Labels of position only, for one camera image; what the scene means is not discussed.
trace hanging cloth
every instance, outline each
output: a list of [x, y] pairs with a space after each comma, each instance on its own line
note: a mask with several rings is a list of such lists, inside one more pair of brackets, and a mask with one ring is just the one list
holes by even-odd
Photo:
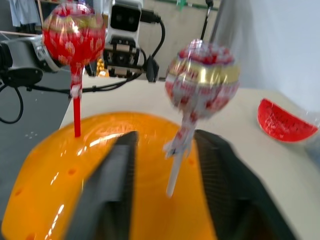
[[14, 27], [20, 27], [21, 24], [41, 26], [35, 0], [9, 0], [9, 2]]

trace white table surface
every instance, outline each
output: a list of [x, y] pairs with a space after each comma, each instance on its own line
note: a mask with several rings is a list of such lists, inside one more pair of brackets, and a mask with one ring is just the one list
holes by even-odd
[[[83, 87], [106, 85], [115, 79], [83, 76]], [[296, 144], [282, 144], [267, 135], [257, 123], [257, 109], [268, 98], [286, 110], [298, 108], [280, 93], [269, 90], [239, 89], [234, 99], [197, 129], [217, 135], [233, 145], [238, 157], [261, 179], [293, 233], [301, 240], [320, 240], [320, 169]], [[177, 124], [182, 116], [175, 110], [163, 82], [135, 80], [108, 91], [82, 95], [82, 118], [119, 111], [135, 111], [162, 116]], [[73, 102], [61, 127], [73, 122]]]

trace red lollipop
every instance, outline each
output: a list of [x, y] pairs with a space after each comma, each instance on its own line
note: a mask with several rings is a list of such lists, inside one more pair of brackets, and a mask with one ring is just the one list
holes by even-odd
[[43, 41], [49, 53], [62, 64], [70, 65], [75, 137], [81, 135], [83, 69], [102, 55], [105, 32], [102, 15], [75, 2], [58, 5], [43, 24]]

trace hole in orange plastic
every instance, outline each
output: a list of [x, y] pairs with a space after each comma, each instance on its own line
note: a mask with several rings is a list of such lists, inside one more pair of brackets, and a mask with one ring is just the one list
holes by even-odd
[[30, 233], [25, 240], [35, 240], [36, 239], [36, 234], [35, 233]]
[[20, 188], [19, 190], [17, 190], [14, 195], [19, 196], [21, 193], [22, 193], [22, 188]]
[[74, 168], [69, 169], [68, 174], [73, 175], [76, 173], [76, 170]]

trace lollipop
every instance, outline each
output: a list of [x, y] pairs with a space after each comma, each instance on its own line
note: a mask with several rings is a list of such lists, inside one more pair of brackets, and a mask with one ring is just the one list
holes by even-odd
[[171, 197], [185, 152], [200, 119], [208, 119], [234, 97], [239, 87], [239, 68], [225, 47], [193, 40], [173, 59], [165, 79], [166, 92], [182, 111], [181, 128], [164, 146], [166, 157], [174, 156], [166, 194]]
[[102, 16], [75, 2], [58, 5], [43, 24], [43, 41], [50, 55], [63, 65], [70, 65], [75, 137], [81, 135], [83, 68], [102, 55], [105, 32]]

